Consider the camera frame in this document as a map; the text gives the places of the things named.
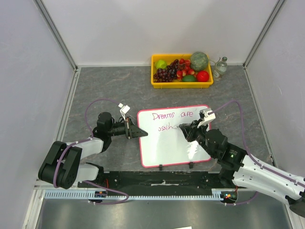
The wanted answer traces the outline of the pink framed whiteboard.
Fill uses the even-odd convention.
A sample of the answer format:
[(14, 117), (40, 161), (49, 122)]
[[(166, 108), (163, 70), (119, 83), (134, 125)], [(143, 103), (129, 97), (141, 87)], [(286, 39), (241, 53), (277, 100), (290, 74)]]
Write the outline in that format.
[(208, 106), (202, 104), (139, 111), (138, 127), (148, 133), (139, 140), (142, 166), (149, 168), (211, 160), (196, 141), (188, 142), (179, 128), (173, 128), (198, 120), (199, 112), (205, 108)]

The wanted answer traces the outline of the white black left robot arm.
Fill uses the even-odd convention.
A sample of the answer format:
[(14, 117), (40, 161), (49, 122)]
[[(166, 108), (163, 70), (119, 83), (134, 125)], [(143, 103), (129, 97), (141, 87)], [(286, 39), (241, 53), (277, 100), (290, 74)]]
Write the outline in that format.
[(105, 152), (112, 143), (112, 137), (120, 135), (133, 139), (148, 136), (148, 133), (137, 127), (130, 117), (121, 117), (116, 122), (111, 113), (100, 113), (93, 136), (73, 143), (55, 141), (51, 145), (39, 169), (38, 178), (53, 184), (55, 188), (69, 189), (74, 182), (84, 180), (88, 180), (93, 187), (101, 187), (105, 181), (104, 175), (99, 173), (101, 167), (81, 165), (81, 159)]

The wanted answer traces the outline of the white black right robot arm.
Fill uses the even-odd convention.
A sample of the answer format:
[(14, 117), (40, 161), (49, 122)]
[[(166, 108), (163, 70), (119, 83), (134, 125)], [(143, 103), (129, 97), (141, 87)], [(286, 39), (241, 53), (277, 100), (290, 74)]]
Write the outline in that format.
[(305, 215), (305, 179), (269, 165), (246, 150), (228, 142), (219, 129), (208, 130), (198, 121), (181, 124), (188, 142), (197, 142), (221, 166), (218, 182), (222, 187), (245, 187), (271, 196), (289, 206), (295, 214)]

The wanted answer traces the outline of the green avocado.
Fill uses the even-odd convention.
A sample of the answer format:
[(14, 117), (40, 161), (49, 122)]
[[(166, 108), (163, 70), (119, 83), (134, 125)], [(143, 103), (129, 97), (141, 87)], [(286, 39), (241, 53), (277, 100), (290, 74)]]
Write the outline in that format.
[(196, 82), (196, 77), (194, 75), (186, 75), (182, 78), (183, 82)]

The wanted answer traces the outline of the red tomato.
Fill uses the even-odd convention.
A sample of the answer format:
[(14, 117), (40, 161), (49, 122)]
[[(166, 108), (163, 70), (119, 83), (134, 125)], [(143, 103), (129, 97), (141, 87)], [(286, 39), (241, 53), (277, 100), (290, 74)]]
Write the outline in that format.
[(199, 71), (196, 75), (196, 79), (198, 82), (207, 82), (209, 81), (209, 73), (207, 71)]

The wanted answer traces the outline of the dark purple grape bunch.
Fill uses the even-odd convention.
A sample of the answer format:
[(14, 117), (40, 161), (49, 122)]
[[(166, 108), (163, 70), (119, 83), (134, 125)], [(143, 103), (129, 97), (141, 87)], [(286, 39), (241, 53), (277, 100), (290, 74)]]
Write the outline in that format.
[(170, 83), (177, 80), (175, 60), (167, 65), (165, 69), (156, 69), (156, 73), (153, 75), (154, 83)]

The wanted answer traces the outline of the green netted melon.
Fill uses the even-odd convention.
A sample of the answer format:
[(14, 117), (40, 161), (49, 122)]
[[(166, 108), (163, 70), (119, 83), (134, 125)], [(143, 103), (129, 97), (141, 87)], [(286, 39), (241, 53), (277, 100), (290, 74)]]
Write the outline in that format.
[(209, 58), (204, 52), (194, 52), (191, 57), (191, 68), (195, 72), (205, 70), (209, 64)]

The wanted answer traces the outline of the clear glass bottle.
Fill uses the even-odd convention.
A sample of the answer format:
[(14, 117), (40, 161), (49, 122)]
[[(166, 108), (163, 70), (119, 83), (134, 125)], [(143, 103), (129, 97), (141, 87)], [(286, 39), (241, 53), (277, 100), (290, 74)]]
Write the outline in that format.
[(227, 57), (219, 59), (214, 65), (213, 79), (220, 80), (227, 70)]

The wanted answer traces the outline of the green apple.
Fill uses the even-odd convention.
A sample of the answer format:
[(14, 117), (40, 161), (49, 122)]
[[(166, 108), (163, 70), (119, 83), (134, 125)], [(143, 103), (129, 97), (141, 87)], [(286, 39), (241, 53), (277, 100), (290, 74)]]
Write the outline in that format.
[(158, 60), (155, 62), (156, 69), (165, 69), (167, 67), (167, 63), (165, 60)]

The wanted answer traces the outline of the yellow plastic fruit bin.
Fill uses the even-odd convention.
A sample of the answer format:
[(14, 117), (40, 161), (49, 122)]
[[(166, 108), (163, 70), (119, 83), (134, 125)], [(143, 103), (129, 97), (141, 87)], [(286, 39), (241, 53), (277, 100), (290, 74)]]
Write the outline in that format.
[(211, 70), (211, 65), (205, 68), (205, 71), (209, 74), (209, 79), (206, 82), (180, 82), (178, 80), (174, 80), (171, 83), (155, 83), (153, 79), (153, 75), (156, 73), (157, 68), (155, 67), (155, 62), (158, 60), (165, 60), (167, 63), (171, 63), (175, 59), (189, 59), (191, 57), (190, 53), (174, 53), (174, 54), (154, 54), (151, 56), (151, 84), (153, 88), (157, 89), (165, 89), (165, 88), (208, 88), (213, 83), (213, 75)]

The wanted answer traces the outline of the left aluminium frame post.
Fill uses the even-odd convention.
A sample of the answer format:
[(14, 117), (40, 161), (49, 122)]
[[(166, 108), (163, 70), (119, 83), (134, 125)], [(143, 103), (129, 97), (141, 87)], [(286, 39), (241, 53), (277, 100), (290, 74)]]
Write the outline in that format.
[(57, 26), (55, 25), (55, 22), (53, 21), (53, 19), (52, 19), (50, 13), (49, 13), (47, 7), (45, 6), (44, 2), (42, 0), (33, 0), (33, 2), (37, 6), (41, 16), (44, 18), (46, 24), (48, 25), (51, 33), (54, 36), (57, 44), (59, 45), (61, 51), (65, 55), (68, 63), (70, 64), (70, 66), (72, 67), (72, 69), (74, 71), (77, 71), (78, 70), (78, 66), (77, 66), (74, 58), (72, 57), (70, 51), (68, 50), (68, 47), (65, 44), (62, 36), (60, 35), (60, 32), (59, 32)]

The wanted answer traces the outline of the aluminium frame post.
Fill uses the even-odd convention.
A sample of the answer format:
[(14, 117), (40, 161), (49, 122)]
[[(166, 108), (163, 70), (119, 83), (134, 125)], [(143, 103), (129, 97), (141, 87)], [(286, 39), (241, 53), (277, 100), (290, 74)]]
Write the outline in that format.
[(74, 58), (72, 57), (70, 51), (68, 50), (68, 47), (65, 44), (62, 36), (60, 35), (60, 32), (59, 32), (57, 26), (55, 25), (55, 22), (53, 21), (53, 19), (52, 19), (50, 13), (49, 13), (47, 7), (45, 6), (44, 2), (42, 0), (33, 0), (33, 2), (37, 6), (41, 16), (44, 18), (46, 24), (48, 25), (51, 33), (54, 36), (57, 44), (59, 45), (61, 51), (65, 55), (68, 63), (70, 64), (70, 66), (72, 67), (72, 69), (74, 71), (77, 71), (78, 70), (78, 66), (77, 66)]
[(250, 49), (250, 52), (248, 53), (244, 63), (243, 68), (246, 69), (248, 65), (250, 64), (251, 60), (253, 59), (254, 55), (256, 54), (257, 50), (259, 49), (260, 45), (264, 41), (267, 33), (271, 29), (271, 26), (273, 25), (274, 21), (276, 20), (276, 17), (280, 13), (282, 7), (286, 3), (286, 0), (277, 0), (270, 15), (268, 16), (266, 22), (264, 23), (258, 37), (256, 38), (253, 46)]

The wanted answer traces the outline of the right aluminium frame post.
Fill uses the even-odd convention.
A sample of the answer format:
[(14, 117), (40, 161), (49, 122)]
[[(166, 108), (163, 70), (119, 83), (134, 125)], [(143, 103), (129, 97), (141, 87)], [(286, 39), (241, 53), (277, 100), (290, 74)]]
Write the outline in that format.
[(250, 64), (251, 60), (253, 59), (254, 55), (256, 54), (257, 50), (259, 49), (260, 45), (264, 41), (267, 33), (271, 29), (271, 26), (273, 25), (274, 21), (276, 20), (276, 17), (280, 13), (282, 7), (286, 3), (286, 0), (277, 0), (270, 15), (268, 16), (266, 22), (264, 23), (258, 37), (256, 38), (253, 46), (250, 49), (250, 52), (248, 53), (244, 63), (243, 68), (246, 69), (248, 65)]

